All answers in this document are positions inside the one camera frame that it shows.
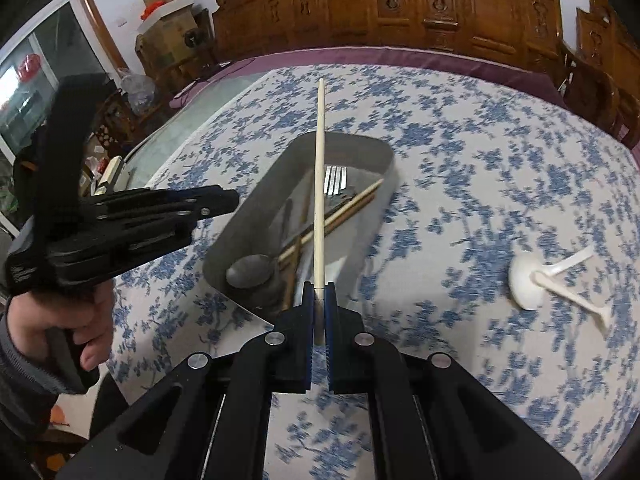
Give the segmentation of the white plastic fork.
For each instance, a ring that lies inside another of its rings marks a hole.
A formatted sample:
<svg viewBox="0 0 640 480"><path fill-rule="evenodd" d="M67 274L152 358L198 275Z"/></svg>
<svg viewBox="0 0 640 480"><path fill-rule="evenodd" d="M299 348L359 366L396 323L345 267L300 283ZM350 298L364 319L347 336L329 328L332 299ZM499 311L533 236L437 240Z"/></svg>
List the white plastic fork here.
<svg viewBox="0 0 640 480"><path fill-rule="evenodd" d="M583 296L578 295L577 292L573 292L571 289L561 284L560 282L555 281L554 278L548 276L547 274L544 274L544 272L535 271L530 277L536 285L550 290L550 292L553 292L555 295L570 300L570 302L572 302L573 304L577 304L579 307L594 315L605 330L608 330L610 328L610 310L595 306L589 300L587 300Z"/></svg>

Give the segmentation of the metal fork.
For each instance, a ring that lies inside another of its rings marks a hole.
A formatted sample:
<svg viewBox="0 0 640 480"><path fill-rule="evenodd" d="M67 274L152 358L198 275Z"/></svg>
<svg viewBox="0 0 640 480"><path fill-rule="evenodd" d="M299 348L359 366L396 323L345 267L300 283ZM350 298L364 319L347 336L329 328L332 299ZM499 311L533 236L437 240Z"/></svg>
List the metal fork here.
<svg viewBox="0 0 640 480"><path fill-rule="evenodd" d="M326 212L341 206L349 199L347 186L347 168L344 166L326 166L323 180L324 206Z"/></svg>

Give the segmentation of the long carved wooden sofa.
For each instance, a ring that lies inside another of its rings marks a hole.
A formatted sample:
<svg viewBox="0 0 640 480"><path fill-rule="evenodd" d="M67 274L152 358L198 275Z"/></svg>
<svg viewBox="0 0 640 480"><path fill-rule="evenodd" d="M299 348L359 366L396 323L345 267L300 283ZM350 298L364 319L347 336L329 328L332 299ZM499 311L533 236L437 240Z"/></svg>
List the long carved wooden sofa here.
<svg viewBox="0 0 640 480"><path fill-rule="evenodd" d="M221 61L325 47L406 47L564 74L560 0L216 0Z"/></svg>

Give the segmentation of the large metal spoon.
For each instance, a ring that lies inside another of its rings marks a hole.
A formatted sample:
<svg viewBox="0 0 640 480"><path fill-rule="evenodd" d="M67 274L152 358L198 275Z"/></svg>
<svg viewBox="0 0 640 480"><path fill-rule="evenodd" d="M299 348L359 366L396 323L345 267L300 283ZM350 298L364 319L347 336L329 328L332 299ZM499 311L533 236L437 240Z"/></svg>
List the large metal spoon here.
<svg viewBox="0 0 640 480"><path fill-rule="evenodd" d="M227 284L235 289L254 289L265 285L276 272L276 262L282 263L293 255L296 244L304 246L312 239L314 222L305 220L296 230L290 229L294 200L288 198L268 229L269 252L248 255L232 263L226 271Z"/></svg>

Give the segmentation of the light bamboo chopstick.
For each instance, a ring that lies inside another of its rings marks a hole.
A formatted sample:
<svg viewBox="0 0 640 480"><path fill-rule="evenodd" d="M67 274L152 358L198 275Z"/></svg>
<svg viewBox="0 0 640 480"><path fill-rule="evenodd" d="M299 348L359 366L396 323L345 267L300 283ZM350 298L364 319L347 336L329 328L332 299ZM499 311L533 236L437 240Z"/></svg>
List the light bamboo chopstick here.
<svg viewBox="0 0 640 480"><path fill-rule="evenodd" d="M375 198L375 193L383 182L383 179L378 179L359 194L349 200L343 200L336 208L332 209L324 219L324 234L329 235L344 222L352 218L364 206L369 205ZM313 239L314 224L311 223L296 233L291 243L284 246L284 249L278 257L278 265L286 266L294 254Z"/></svg>
<svg viewBox="0 0 640 480"><path fill-rule="evenodd" d="M326 85L318 81L316 152L314 153L314 344L324 341L324 122Z"/></svg>

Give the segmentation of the stacked cardboard boxes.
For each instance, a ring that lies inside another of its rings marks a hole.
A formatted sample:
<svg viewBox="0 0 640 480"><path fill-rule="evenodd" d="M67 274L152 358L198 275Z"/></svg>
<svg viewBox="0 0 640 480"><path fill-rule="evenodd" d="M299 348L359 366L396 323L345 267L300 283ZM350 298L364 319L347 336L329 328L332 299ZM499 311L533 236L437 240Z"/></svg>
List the stacked cardboard boxes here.
<svg viewBox="0 0 640 480"><path fill-rule="evenodd" d="M194 0L143 0L134 50L145 75L176 94L216 66L208 10Z"/></svg>

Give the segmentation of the grey metal rectangular tray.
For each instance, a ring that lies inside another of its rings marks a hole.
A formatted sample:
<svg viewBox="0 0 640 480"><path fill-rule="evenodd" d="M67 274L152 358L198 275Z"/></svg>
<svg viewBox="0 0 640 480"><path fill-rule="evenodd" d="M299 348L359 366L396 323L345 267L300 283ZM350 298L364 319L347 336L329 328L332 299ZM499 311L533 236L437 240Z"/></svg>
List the grey metal rectangular tray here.
<svg viewBox="0 0 640 480"><path fill-rule="evenodd" d="M284 150L217 236L204 260L203 274L209 286L268 322L283 310L290 262L286 266L276 262L273 277L265 285L249 290L230 287L226 271L239 258L269 252L270 240L276 234L269 235L267 231L288 198L294 200L290 229L298 229L308 188L311 201L307 221L314 222L315 147L316 136L308 132ZM398 172L390 144L370 136L329 132L324 159L326 166L347 168L349 198L378 179L384 180L369 205L326 236L326 280L334 283L338 300L346 302L359 280L369 247L381 229L385 209L398 185ZM300 252L293 302L302 294L303 282L311 278L312 240Z"/></svg>

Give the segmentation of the blue floral tablecloth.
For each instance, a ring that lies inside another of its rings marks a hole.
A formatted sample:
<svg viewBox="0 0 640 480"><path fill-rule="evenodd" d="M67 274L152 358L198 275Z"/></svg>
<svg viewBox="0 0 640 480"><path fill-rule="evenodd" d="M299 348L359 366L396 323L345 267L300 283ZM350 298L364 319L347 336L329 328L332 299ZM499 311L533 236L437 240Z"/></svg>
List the blue floral tablecloth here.
<svg viewBox="0 0 640 480"><path fill-rule="evenodd" d="M382 140L397 191L346 304L405 352L450 352L586 479L611 466L639 415L639 169L561 107L471 77L374 65L258 73L202 92L137 154L134 185L219 184L247 195L316 126ZM611 326L546 292L518 306L508 273L531 252Z"/></svg>

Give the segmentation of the white plastic soup spoon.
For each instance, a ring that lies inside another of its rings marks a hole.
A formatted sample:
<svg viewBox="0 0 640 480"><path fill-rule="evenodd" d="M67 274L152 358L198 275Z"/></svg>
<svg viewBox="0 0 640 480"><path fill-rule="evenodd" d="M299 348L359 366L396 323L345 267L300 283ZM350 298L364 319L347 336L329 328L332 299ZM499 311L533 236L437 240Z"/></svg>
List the white plastic soup spoon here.
<svg viewBox="0 0 640 480"><path fill-rule="evenodd" d="M557 263L544 264L531 252L522 252L515 256L510 264L508 280L511 296L519 307L527 311L540 308L544 303L546 292L553 292L589 312L596 312L596 307L588 300L568 289L555 278L593 255L594 248L588 246Z"/></svg>

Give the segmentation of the wooden block with black band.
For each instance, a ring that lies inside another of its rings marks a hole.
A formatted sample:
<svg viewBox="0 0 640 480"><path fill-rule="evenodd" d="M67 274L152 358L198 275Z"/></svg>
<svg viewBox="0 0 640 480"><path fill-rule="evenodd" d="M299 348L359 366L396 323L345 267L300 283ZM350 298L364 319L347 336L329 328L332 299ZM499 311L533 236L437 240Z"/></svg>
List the wooden block with black band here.
<svg viewBox="0 0 640 480"><path fill-rule="evenodd" d="M92 192L93 196L125 191L130 179L130 173L122 156L115 156L110 160L104 174Z"/></svg>

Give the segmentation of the glass sliding door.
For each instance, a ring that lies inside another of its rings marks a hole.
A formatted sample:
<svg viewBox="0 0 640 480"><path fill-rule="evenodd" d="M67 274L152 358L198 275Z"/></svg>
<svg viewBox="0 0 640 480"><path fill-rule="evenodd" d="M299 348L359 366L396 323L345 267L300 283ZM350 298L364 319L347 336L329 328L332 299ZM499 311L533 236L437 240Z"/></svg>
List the glass sliding door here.
<svg viewBox="0 0 640 480"><path fill-rule="evenodd" d="M82 0L28 0L1 40L1 154L8 162L47 115L67 76L106 73L120 84Z"/></svg>

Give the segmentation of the dark brown wooden chopstick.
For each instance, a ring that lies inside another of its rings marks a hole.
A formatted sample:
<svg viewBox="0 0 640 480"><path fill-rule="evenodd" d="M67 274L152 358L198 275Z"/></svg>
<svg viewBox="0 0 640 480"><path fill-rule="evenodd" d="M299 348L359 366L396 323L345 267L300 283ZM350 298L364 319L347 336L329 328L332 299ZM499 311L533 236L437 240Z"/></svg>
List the dark brown wooden chopstick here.
<svg viewBox="0 0 640 480"><path fill-rule="evenodd" d="M303 210L300 214L299 226L296 231L296 237L294 238L294 252L290 259L290 274L288 274L288 280L286 281L285 291L283 296L283 310L288 310L292 307L294 298L294 288L297 276L297 270L299 266L300 252L302 251L302 237L303 232L306 229L306 222L309 214L309 206L311 201L311 188L308 188L306 198L303 202Z"/></svg>

